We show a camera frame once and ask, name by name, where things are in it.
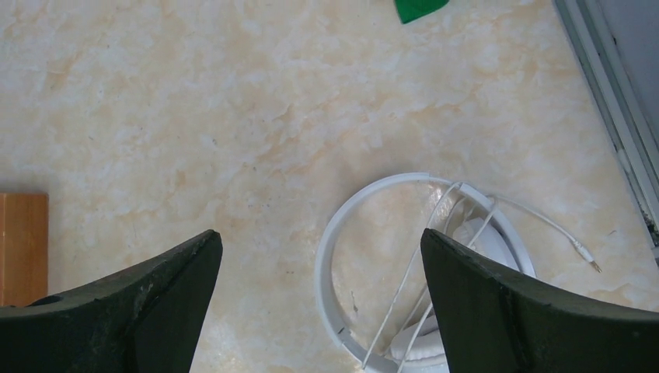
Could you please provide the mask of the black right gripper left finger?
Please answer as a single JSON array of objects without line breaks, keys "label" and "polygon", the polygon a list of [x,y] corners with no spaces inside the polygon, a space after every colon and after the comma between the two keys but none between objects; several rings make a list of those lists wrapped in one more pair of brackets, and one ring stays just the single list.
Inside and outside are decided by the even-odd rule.
[{"label": "black right gripper left finger", "polygon": [[3,372],[188,372],[223,247],[208,230],[97,281],[1,309]]}]

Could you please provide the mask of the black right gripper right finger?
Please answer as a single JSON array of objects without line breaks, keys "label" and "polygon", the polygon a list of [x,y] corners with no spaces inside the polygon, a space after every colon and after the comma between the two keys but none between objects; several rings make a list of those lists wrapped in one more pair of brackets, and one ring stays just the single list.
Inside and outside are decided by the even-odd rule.
[{"label": "black right gripper right finger", "polygon": [[656,372],[658,315],[584,297],[426,229],[424,273],[452,372]]}]

